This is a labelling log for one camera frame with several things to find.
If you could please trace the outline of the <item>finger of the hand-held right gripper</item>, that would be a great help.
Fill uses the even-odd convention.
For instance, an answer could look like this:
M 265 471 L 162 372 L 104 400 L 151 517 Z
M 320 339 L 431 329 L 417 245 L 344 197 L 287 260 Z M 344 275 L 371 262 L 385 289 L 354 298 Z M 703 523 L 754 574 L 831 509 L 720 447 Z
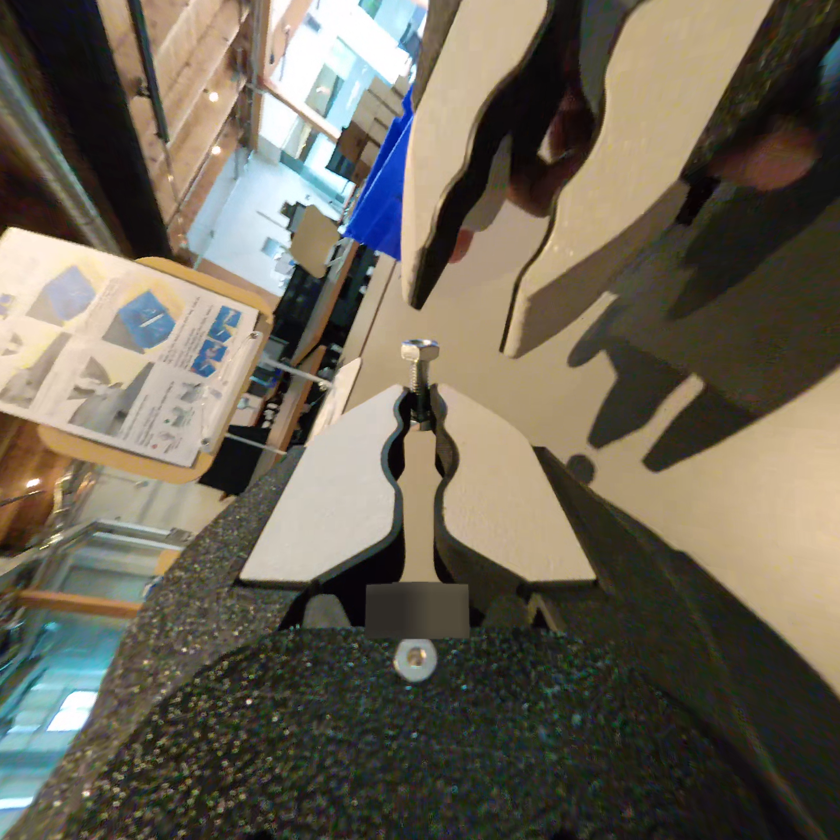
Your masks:
M 428 2 L 402 204 L 402 294 L 424 307 L 462 233 L 493 224 L 529 92 L 552 69 L 546 1 Z
M 596 137 L 517 280 L 506 356 L 570 326 L 675 222 L 682 173 L 771 5 L 583 2 L 580 80 Z

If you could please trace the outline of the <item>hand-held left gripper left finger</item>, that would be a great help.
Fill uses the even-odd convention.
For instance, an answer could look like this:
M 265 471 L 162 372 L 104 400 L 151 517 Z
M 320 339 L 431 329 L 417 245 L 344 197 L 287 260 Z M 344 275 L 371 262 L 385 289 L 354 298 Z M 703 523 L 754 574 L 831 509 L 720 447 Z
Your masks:
M 405 388 L 392 385 L 343 414 L 303 449 L 247 558 L 246 585 L 325 582 L 400 535 L 403 496 L 389 457 L 402 451 Z

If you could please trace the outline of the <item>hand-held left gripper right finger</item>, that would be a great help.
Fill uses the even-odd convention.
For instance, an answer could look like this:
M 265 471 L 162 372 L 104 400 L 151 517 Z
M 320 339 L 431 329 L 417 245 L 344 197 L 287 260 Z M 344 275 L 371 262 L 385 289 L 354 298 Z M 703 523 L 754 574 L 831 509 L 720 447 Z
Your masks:
M 524 434 L 450 385 L 431 392 L 434 540 L 470 589 L 592 585 L 595 572 Z

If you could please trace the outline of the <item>blue plastic storage bin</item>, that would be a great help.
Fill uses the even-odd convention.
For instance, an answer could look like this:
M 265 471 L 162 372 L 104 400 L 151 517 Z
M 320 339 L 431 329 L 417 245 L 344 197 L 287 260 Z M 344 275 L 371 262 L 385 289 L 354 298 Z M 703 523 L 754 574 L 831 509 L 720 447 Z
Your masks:
M 403 191 L 414 117 L 413 93 L 411 85 L 402 100 L 403 114 L 392 121 L 344 229 L 346 238 L 397 263 L 402 259 Z

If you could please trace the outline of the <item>silver metal bolt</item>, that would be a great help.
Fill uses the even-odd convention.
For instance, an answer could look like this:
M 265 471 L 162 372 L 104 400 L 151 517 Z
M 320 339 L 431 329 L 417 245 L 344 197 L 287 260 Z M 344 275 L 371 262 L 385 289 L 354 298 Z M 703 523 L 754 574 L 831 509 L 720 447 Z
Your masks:
M 409 389 L 413 395 L 430 398 L 429 368 L 440 352 L 433 339 L 409 339 L 402 342 L 401 356 L 409 364 Z

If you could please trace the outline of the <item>person's right hand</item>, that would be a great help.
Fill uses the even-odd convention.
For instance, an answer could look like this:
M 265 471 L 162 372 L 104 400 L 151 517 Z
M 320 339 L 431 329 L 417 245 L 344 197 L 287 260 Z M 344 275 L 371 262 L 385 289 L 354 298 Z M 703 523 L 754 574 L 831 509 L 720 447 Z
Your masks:
M 590 153 L 595 117 L 581 83 L 566 82 L 563 98 L 544 137 L 548 157 L 535 152 L 511 163 L 507 199 L 533 217 L 550 215 L 556 196 L 576 174 Z

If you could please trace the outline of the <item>stack of cardboard boxes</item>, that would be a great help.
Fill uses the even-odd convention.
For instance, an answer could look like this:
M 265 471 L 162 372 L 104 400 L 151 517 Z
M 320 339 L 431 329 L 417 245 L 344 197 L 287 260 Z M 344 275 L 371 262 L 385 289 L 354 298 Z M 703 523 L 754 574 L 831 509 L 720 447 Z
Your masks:
M 354 183 L 369 174 L 392 124 L 405 113 L 410 81 L 408 74 L 391 85 L 375 77 L 363 90 L 349 124 L 339 136 L 329 163 L 332 171 Z

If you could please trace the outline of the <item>beige chair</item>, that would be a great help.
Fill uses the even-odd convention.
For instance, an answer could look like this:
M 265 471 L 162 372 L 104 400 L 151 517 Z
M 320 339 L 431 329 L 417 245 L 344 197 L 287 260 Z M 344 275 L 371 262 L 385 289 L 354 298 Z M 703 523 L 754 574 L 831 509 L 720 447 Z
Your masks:
M 291 261 L 311 277 L 321 280 L 333 263 L 333 251 L 341 240 L 340 226 L 317 206 L 306 205 L 296 216 L 291 234 Z

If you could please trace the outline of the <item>printed poster sheet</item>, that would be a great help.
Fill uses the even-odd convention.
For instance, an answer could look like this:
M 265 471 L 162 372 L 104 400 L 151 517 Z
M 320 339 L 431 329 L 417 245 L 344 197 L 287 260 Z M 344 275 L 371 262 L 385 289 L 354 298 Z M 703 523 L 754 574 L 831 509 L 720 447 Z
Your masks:
M 270 315 L 177 263 L 9 227 L 1 239 L 2 413 L 195 470 L 215 450 Z

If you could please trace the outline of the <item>metal railing pole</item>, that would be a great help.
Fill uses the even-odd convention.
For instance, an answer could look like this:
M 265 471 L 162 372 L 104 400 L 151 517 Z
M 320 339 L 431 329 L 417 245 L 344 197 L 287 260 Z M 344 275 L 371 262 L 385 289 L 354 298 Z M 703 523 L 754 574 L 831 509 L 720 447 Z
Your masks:
M 47 127 L 3 49 L 1 55 L 2 132 L 35 174 L 67 221 L 91 247 L 113 255 L 123 249 Z

